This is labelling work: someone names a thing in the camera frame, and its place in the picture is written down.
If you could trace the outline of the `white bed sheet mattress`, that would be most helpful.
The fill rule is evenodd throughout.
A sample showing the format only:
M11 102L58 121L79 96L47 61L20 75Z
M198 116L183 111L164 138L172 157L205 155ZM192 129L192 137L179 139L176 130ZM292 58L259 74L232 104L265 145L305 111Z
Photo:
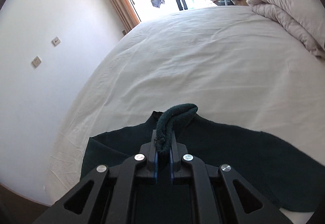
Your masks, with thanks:
M182 103L324 162L324 61L247 6L205 8L140 23L104 58L58 131L45 186L50 200L79 181L90 137Z

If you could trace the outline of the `dark green knit garment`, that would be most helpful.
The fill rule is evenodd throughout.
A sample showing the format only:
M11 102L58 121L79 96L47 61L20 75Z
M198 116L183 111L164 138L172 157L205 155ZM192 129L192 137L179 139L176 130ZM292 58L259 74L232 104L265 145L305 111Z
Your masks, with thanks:
M206 164L228 164L276 207L315 211L324 197L324 166L288 142L266 132L215 123L194 104L154 111L145 123L105 132L88 141L81 175L95 166L116 166L137 154L152 134L165 150L171 135Z

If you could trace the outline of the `wall socket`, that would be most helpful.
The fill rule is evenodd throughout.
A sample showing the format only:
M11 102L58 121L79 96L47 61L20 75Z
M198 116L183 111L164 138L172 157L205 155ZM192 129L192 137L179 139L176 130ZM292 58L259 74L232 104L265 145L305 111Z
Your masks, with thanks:
M42 63L42 61L38 56L36 56L31 62L31 64L33 65L34 68L39 67L41 63Z
M52 40L52 44L54 46L57 46L58 44L60 44L61 40L58 38L58 37L55 37L53 40Z

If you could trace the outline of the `upper wall socket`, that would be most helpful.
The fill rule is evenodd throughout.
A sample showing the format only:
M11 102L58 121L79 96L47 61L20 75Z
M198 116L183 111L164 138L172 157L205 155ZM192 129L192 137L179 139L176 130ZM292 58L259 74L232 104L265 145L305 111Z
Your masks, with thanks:
M58 38L58 37L55 37L53 40L52 40L52 44L54 46L57 46L58 44L60 44L61 40Z

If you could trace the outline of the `beige folded duvet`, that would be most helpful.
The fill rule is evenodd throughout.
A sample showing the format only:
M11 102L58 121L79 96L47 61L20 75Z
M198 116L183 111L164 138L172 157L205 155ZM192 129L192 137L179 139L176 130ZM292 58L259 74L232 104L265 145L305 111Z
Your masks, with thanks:
M324 58L324 7L320 0L246 0L252 11L279 23L314 56Z

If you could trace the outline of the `lower wall socket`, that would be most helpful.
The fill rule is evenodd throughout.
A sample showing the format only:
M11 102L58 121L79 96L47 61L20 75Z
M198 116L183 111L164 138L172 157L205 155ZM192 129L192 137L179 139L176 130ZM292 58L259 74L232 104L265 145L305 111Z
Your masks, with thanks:
M38 56L36 56L31 62L31 64L33 65L34 68L39 67L41 63L42 63L42 61Z

